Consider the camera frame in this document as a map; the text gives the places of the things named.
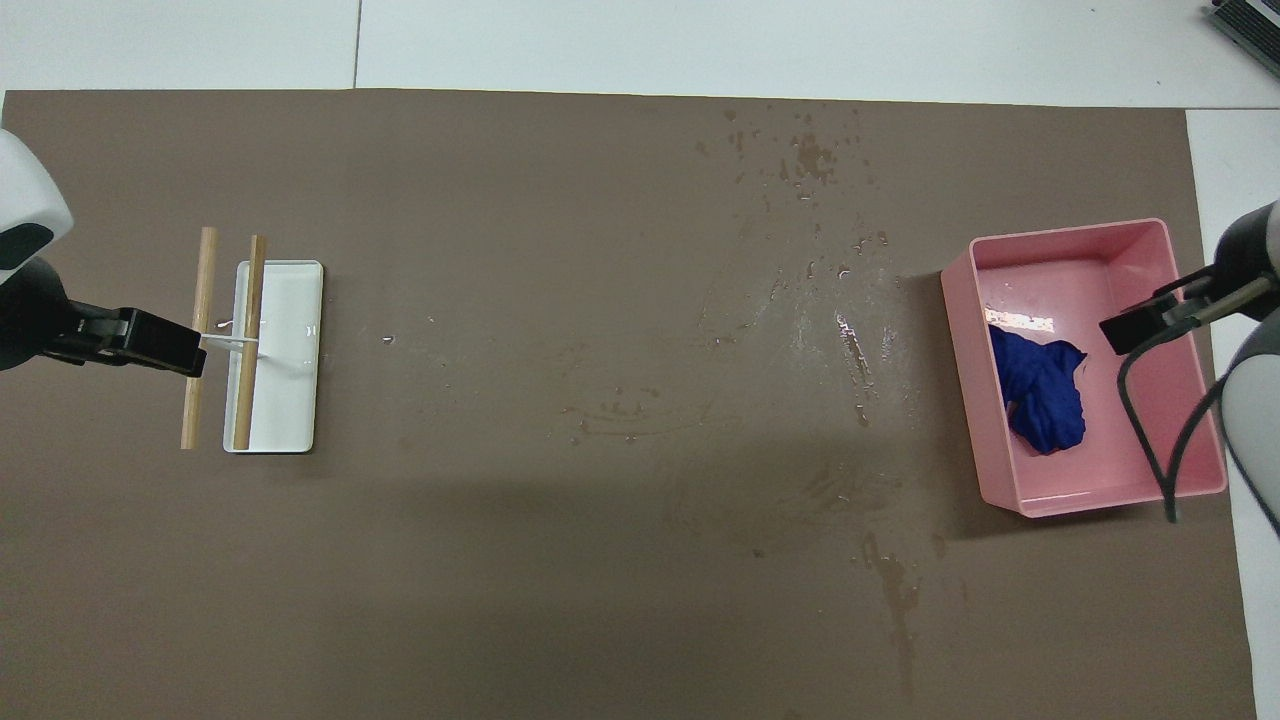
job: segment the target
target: white floor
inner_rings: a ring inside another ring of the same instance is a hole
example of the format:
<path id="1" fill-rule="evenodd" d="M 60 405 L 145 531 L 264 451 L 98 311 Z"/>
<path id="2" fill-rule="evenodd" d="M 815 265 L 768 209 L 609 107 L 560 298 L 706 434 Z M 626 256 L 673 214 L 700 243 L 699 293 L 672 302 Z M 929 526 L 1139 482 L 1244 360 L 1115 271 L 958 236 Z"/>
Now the white floor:
<path id="1" fill-rule="evenodd" d="M 0 91 L 434 87 L 1185 108 L 1208 255 L 1233 219 L 1280 197 L 1280 79 L 1208 26 L 1207 5 L 0 0 Z M 1244 320 L 1213 327 L 1219 366 L 1247 332 Z M 1280 542 L 1252 502 L 1233 486 L 1258 716 L 1280 720 Z"/>

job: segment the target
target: wooden stick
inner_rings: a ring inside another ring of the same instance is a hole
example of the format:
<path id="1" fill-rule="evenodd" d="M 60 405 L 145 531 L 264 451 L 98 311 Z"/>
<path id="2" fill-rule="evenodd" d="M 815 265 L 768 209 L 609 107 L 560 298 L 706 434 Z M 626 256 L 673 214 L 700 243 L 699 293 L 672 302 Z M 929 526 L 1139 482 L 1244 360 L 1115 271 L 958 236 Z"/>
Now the wooden stick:
<path id="1" fill-rule="evenodd" d="M 250 424 L 253 421 L 253 382 L 257 378 L 257 333 L 262 319 L 262 270 L 266 264 L 266 238 L 255 234 L 250 241 L 248 288 L 244 297 L 244 343 L 241 354 L 241 377 L 236 391 L 236 430 L 232 450 L 248 450 Z"/>
<path id="2" fill-rule="evenodd" d="M 196 307 L 191 328 L 209 332 L 209 305 L 214 299 L 214 258 L 218 255 L 218 228 L 200 229 L 200 261 L 196 265 Z M 182 401 L 182 450 L 195 450 L 200 434 L 201 378 L 187 378 L 187 395 Z"/>

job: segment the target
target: crumpled navy fabric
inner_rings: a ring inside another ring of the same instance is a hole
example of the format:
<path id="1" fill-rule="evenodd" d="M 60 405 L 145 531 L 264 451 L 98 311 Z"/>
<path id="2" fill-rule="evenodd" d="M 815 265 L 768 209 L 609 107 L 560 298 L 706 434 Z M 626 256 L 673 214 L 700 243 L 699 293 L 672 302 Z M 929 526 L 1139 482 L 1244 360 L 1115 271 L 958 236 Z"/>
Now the crumpled navy fabric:
<path id="1" fill-rule="evenodd" d="M 1084 361 L 1084 354 L 1065 340 L 1041 345 L 996 325 L 987 327 L 1000 392 L 1005 406 L 1012 406 L 1009 427 L 1043 454 L 1080 445 L 1084 409 L 1073 374 Z"/>

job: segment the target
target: brown table surface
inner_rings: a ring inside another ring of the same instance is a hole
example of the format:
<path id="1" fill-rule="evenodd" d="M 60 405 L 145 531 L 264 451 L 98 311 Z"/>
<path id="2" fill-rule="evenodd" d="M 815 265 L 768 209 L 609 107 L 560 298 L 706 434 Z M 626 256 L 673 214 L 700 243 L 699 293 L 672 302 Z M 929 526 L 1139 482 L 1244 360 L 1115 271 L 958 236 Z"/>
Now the brown table surface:
<path id="1" fill-rule="evenodd" d="M 220 352 L 186 454 L 177 375 L 0 375 L 5 717 L 1253 714 L 1228 497 L 983 503 L 937 275 L 1146 217 L 1198 266 L 1181 111 L 10 92 L 4 124 L 76 214 L 76 300 L 184 322 L 204 224 L 215 314 L 252 232 L 326 269 L 308 455 L 223 452 Z"/>

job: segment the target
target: pink plastic bin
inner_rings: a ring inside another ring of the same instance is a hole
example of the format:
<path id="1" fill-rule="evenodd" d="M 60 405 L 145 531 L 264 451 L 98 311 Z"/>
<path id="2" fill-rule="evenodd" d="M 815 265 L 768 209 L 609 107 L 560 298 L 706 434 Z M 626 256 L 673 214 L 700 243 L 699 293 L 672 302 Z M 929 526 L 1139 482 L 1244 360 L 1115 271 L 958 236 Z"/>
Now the pink plastic bin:
<path id="1" fill-rule="evenodd" d="M 1176 278 L 1169 228 L 1157 219 L 979 237 L 942 272 L 983 500 L 1042 518 L 1160 498 L 1116 393 L 1123 357 L 1107 345 L 1098 322 Z M 1009 429 L 987 323 L 1036 342 L 1065 340 L 1088 354 L 1075 372 L 1084 442 L 1039 455 Z M 1138 360 L 1129 391 L 1167 465 L 1178 432 L 1204 395 L 1190 336 Z M 1183 460 L 1178 496 L 1225 487 L 1217 427 L 1207 416 Z"/>

